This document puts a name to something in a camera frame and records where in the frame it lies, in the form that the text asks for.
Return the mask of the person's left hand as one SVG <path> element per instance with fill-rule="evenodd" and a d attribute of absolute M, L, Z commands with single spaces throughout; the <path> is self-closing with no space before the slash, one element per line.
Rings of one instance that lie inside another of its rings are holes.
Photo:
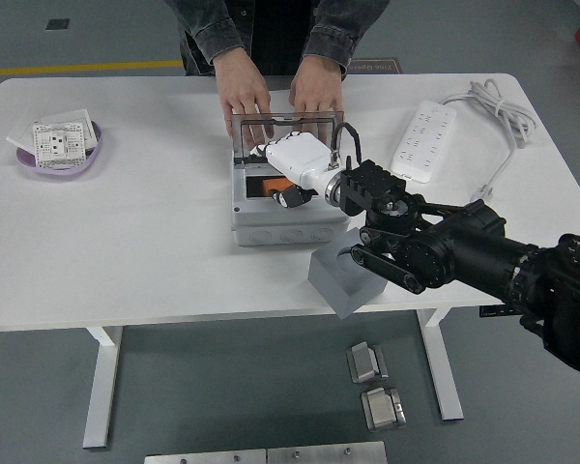
<path fill-rule="evenodd" d="M 289 102 L 296 112 L 341 112 L 342 76 L 337 62 L 305 56 L 291 82 Z"/>

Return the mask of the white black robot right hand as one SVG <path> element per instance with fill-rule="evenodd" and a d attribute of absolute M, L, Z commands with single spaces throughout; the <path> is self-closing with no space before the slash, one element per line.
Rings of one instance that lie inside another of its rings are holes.
<path fill-rule="evenodd" d="M 278 140 L 256 145 L 251 155 L 264 156 L 291 187 L 273 188 L 273 200 L 284 208 L 296 208 L 315 194 L 339 206 L 339 181 L 342 171 L 337 149 L 331 149 L 310 132 L 292 131 Z"/>

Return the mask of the person's right hand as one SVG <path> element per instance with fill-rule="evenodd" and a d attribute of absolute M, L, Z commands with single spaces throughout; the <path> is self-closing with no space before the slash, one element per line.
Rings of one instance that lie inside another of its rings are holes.
<path fill-rule="evenodd" d="M 213 59 L 219 103 L 226 132 L 233 137 L 232 117 L 269 113 L 267 83 L 241 47 L 221 52 Z"/>

